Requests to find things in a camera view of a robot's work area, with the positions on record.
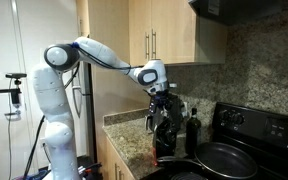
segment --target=cabinet door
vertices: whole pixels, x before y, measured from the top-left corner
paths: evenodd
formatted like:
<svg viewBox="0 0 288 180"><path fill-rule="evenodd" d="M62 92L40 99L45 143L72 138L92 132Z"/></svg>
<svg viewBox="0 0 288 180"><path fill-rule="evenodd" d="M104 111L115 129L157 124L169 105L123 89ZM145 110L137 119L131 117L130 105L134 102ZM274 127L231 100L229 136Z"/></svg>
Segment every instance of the cabinet door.
<svg viewBox="0 0 288 180"><path fill-rule="evenodd" d="M151 56L151 0L129 1L129 26L131 65L144 65Z"/></svg>
<svg viewBox="0 0 288 180"><path fill-rule="evenodd" d="M165 64L194 62L196 20L187 0L152 0L156 58Z"/></svg>
<svg viewBox="0 0 288 180"><path fill-rule="evenodd" d="M133 180L134 177L132 173L127 168L108 138L106 138L106 146L108 178L104 178L109 180Z"/></svg>

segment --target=bottle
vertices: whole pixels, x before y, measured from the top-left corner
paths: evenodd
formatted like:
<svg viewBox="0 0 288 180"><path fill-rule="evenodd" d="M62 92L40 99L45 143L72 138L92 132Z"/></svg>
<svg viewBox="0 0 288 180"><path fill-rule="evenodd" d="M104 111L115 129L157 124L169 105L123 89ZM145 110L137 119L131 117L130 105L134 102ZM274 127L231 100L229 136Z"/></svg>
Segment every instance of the bottle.
<svg viewBox="0 0 288 180"><path fill-rule="evenodd" d="M201 121L197 119L197 109L192 108L191 118L186 123L185 152L194 157L195 148L201 143Z"/></svg>

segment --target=black frying pan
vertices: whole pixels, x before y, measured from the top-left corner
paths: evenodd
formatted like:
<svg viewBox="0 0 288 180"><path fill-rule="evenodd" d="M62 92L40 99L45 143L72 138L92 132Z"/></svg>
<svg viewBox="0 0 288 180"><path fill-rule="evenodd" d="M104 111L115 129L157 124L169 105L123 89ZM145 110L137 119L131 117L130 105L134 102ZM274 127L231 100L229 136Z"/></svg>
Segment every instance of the black frying pan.
<svg viewBox="0 0 288 180"><path fill-rule="evenodd" d="M196 159L180 159L165 156L157 159L160 165L172 162L190 162L201 166L220 178L248 179L257 173L257 164L244 151L233 146L211 142L203 143L195 149Z"/></svg>

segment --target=kitchen cabinet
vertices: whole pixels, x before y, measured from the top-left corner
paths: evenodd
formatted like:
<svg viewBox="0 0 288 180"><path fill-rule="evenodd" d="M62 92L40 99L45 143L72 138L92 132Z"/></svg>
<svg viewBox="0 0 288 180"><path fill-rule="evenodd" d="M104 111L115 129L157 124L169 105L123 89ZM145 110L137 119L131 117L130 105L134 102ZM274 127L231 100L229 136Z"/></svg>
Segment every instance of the kitchen cabinet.
<svg viewBox="0 0 288 180"><path fill-rule="evenodd" d="M76 0L76 9L79 35L87 37L90 35L88 0Z"/></svg>
<svg viewBox="0 0 288 180"><path fill-rule="evenodd" d="M227 27L200 18L187 0L129 0L130 62L223 63Z"/></svg>
<svg viewBox="0 0 288 180"><path fill-rule="evenodd" d="M134 177L119 156L111 141L106 139L106 155L109 180L133 180Z"/></svg>

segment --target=range hood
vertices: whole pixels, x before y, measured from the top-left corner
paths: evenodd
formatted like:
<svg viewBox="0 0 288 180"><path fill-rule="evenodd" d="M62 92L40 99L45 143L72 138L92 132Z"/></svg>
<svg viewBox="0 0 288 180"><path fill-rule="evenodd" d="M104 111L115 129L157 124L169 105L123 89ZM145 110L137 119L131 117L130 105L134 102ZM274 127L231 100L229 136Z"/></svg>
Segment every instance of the range hood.
<svg viewBox="0 0 288 180"><path fill-rule="evenodd" d="M246 23L288 9L288 0L188 0L195 13L225 25Z"/></svg>

